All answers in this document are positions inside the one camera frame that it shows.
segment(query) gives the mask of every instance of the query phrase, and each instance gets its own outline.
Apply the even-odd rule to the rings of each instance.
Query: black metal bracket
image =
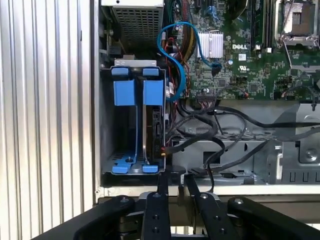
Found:
[[[320,239],[315,228],[248,198],[234,197],[226,205],[217,195],[200,192],[191,174],[184,183],[179,189],[183,196],[170,201],[190,213],[184,216],[193,224],[192,236],[171,234],[168,179],[160,174],[157,191],[142,193],[136,202],[127,196],[113,197],[34,240]]]

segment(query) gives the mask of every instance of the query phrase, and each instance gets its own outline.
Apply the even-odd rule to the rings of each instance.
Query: screw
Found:
[[[155,234],[158,234],[160,232],[160,229],[155,226],[154,228],[152,228],[152,232],[154,232]]]
[[[126,198],[126,197],[124,197],[124,198],[121,199],[120,202],[121,202],[121,203],[127,203],[127,202],[129,202],[129,199]]]
[[[154,198],[160,198],[161,197],[161,195],[159,194],[159,193],[155,193],[155,194],[153,194],[153,196],[152,197],[154,197]]]
[[[207,199],[207,198],[208,198],[208,195],[205,194],[205,193],[201,193],[200,198]]]
[[[308,162],[314,162],[318,159],[317,150],[314,148],[309,148],[306,150],[305,156]]]
[[[237,204],[243,204],[243,203],[244,203],[244,201],[242,201],[242,200],[239,199],[239,198],[236,198],[236,199],[234,200],[234,202],[237,203]]]
[[[227,231],[224,229],[224,228],[220,228],[220,231],[219,231],[221,234],[226,234]]]

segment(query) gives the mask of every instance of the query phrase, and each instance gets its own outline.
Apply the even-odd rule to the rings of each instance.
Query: metal frame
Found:
[[[93,205],[89,0],[0,1],[0,239]]]

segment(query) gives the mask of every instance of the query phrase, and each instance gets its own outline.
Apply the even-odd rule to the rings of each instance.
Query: green circuit board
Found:
[[[198,32],[219,31],[223,33],[223,58],[218,59],[223,68],[215,77],[212,77],[210,67],[197,58],[197,48],[188,61],[190,67],[189,98],[195,99],[203,92],[209,90],[214,94],[224,86],[232,84],[236,77],[244,80],[238,86],[249,93],[252,100],[276,100],[279,93],[289,87],[304,85],[311,87],[315,92],[315,83],[320,79],[318,72],[302,72],[291,69],[284,47],[274,47],[272,53],[256,52],[251,48],[252,19],[250,7],[240,17],[230,23],[227,20],[227,6],[223,0],[216,1],[216,13],[219,18],[213,19],[205,14],[205,9],[194,8],[194,1],[190,1],[193,24]],[[233,45],[246,46],[244,49],[234,49]],[[290,49],[292,63],[296,65],[319,65],[320,50],[294,48]],[[222,94],[224,99],[238,99],[239,93],[226,91]],[[311,96],[305,89],[297,90],[288,95],[288,100],[310,100]]]

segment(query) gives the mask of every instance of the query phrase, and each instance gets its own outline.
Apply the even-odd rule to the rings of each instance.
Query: blue drive bracket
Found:
[[[158,68],[145,68],[142,70],[144,77],[159,76]],[[143,81],[143,104],[148,106],[164,105],[164,80]]]
[[[127,153],[121,159],[114,161],[112,172],[114,174],[127,174],[133,164],[137,162],[136,153]]]
[[[112,77],[121,80],[113,82],[113,95],[115,106],[134,106],[136,105],[135,81],[129,79],[129,69],[127,67],[115,67],[111,70]]]

